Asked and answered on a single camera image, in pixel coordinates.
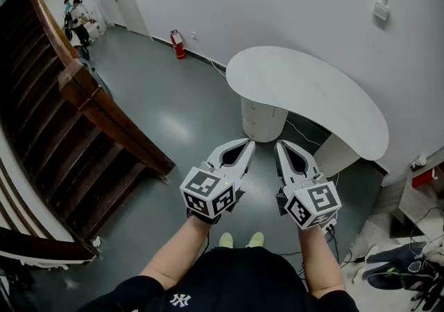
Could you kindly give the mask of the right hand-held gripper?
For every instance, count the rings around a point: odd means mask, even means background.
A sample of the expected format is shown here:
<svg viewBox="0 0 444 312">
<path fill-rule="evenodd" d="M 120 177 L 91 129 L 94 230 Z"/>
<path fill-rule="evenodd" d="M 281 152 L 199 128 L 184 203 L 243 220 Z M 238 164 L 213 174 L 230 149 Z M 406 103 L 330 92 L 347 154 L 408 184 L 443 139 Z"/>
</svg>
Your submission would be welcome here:
<svg viewBox="0 0 444 312">
<path fill-rule="evenodd" d="M 275 145 L 277 174 L 283 187 L 276 194 L 280 215 L 290 215 L 301 230 L 328 223 L 341 208 L 335 184 L 327 181 L 313 156 L 287 140 Z"/>
</svg>

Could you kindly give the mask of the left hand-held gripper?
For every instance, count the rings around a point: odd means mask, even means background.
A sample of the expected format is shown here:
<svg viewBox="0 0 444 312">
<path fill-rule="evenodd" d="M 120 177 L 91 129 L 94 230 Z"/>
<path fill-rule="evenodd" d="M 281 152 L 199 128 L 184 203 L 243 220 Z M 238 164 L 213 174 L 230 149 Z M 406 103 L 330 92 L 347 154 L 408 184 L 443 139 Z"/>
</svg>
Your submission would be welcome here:
<svg viewBox="0 0 444 312">
<path fill-rule="evenodd" d="M 187 213 L 214 225 L 223 212 L 231 212 L 244 193 L 242 177 L 248 172 L 254 153 L 253 140 L 238 139 L 220 145 L 207 162 L 193 166 L 180 185 Z"/>
</svg>

